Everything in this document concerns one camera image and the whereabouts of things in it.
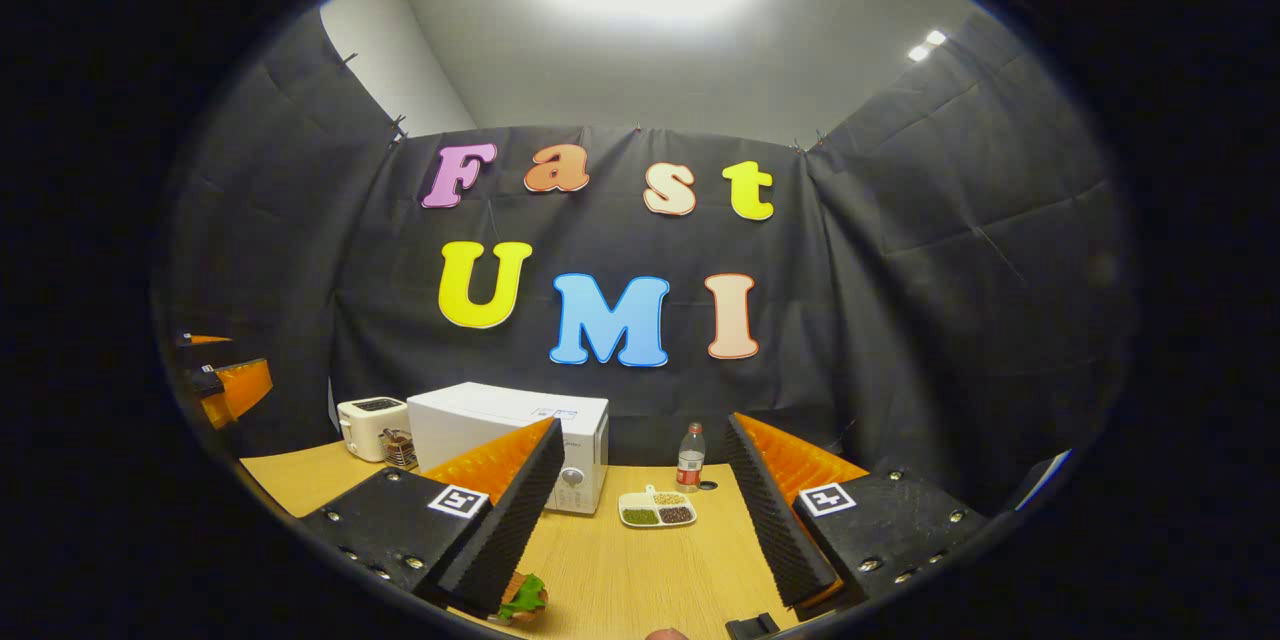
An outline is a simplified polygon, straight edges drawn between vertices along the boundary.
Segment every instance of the wooden table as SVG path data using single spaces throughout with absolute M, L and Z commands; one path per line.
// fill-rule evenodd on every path
M 242 462 L 297 517 L 384 467 L 356 458 L 340 442 Z M 724 622 L 762 612 L 781 628 L 795 626 L 733 471 L 709 463 L 703 479 L 719 488 L 690 495 L 698 522 L 682 527 L 630 529 L 618 520 L 622 493 L 641 493 L 645 485 L 675 490 L 673 466 L 611 467 L 594 516 L 543 511 L 516 570 L 541 577 L 550 603 L 531 625 L 490 627 L 518 637 L 595 640 L 643 640 L 659 627 L 676 627 L 690 640 L 723 640 Z

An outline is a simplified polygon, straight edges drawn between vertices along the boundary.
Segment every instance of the plastic water bottle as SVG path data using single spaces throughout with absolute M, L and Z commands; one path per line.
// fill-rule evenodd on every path
M 696 493 L 703 479 L 703 458 L 707 457 L 707 440 L 703 439 L 703 422 L 690 422 L 685 439 L 680 442 L 680 456 L 676 458 L 676 489 L 681 493 Z

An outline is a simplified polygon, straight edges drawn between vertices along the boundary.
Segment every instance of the colorful foam letter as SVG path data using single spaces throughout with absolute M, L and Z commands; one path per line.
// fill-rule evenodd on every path
M 773 204 L 760 202 L 760 186 L 772 188 L 773 175 L 760 172 L 760 166 L 750 160 L 727 166 L 721 175 L 730 180 L 733 212 L 748 220 L 768 220 L 773 216 Z
M 444 271 L 440 275 L 440 312 L 449 323 L 461 326 L 502 325 L 516 308 L 516 291 L 520 288 L 520 269 L 525 259 L 534 253 L 526 243 L 498 243 L 493 253 L 498 256 L 498 283 L 493 300 L 477 306 L 471 302 L 471 268 L 476 257 L 484 255 L 484 244 L 456 242 L 444 244 Z
M 746 275 L 708 276 L 704 283 L 716 298 L 716 340 L 707 347 L 713 358 L 749 358 L 760 344 L 751 339 L 746 317 L 746 293 L 755 280 Z
M 462 189 L 467 189 L 480 175 L 480 163 L 467 163 L 472 157 L 480 163 L 493 163 L 498 157 L 498 145 L 453 145 L 440 148 L 440 169 L 435 170 L 431 192 L 422 198 L 422 207 L 453 207 L 461 202 L 462 195 L 458 195 L 456 186 L 461 183 Z
M 585 188 L 591 179 L 586 174 L 586 151 L 579 145 L 552 145 L 549 148 L 540 148 L 534 154 L 535 165 L 525 174 L 525 186 L 535 193 L 545 193 L 549 189 L 563 189 L 572 193 L 573 189 Z
M 653 163 L 644 174 L 649 188 L 644 192 L 645 207 L 660 215 L 689 215 L 698 198 L 694 189 L 694 172 L 685 165 Z
M 618 362 L 632 367 L 667 365 L 662 349 L 662 298 L 671 284 L 662 276 L 635 276 L 622 291 L 617 306 L 609 308 L 595 276 L 580 271 L 557 276 L 552 283 L 561 293 L 559 344 L 552 349 L 552 361 L 582 365 L 586 349 L 582 333 L 600 362 L 609 362 L 622 334 L 627 344 L 618 353 Z

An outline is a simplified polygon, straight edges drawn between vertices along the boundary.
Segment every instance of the white toaster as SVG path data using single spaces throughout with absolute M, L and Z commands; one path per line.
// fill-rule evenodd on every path
M 383 462 L 384 429 L 408 431 L 408 406 L 397 398 L 349 399 L 338 403 L 342 440 L 357 458 Z

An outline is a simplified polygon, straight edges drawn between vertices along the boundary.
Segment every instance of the white wall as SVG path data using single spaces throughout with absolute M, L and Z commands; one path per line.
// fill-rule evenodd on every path
M 475 129 L 408 0 L 330 0 L 320 20 L 340 56 L 360 52 L 348 67 L 387 115 L 406 116 L 406 133 Z

